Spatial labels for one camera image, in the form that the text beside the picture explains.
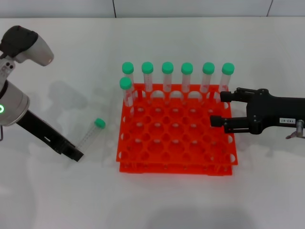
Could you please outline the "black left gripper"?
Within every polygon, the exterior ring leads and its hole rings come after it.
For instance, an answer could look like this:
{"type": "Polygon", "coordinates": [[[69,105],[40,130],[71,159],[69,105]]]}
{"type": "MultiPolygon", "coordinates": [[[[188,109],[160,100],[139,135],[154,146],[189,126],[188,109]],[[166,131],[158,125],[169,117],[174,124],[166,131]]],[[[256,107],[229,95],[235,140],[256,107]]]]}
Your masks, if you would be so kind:
{"type": "Polygon", "coordinates": [[[17,124],[43,141],[58,154],[64,154],[76,162],[83,157],[83,153],[75,145],[69,141],[64,141],[64,137],[59,132],[30,110],[25,113],[17,124]]]}

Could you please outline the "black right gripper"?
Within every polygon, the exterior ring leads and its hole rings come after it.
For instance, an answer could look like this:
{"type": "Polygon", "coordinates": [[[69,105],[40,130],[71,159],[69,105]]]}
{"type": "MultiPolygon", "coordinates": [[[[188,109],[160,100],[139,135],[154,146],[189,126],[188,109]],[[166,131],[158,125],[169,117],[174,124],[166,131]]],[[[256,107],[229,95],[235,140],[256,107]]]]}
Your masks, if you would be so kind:
{"type": "Polygon", "coordinates": [[[305,127],[304,98],[277,97],[267,89],[245,89],[238,87],[234,92],[220,92],[221,102],[244,102],[246,117],[224,118],[210,116],[212,127],[223,127],[225,133],[261,134],[272,126],[291,127],[297,135],[303,134],[305,127]]]}

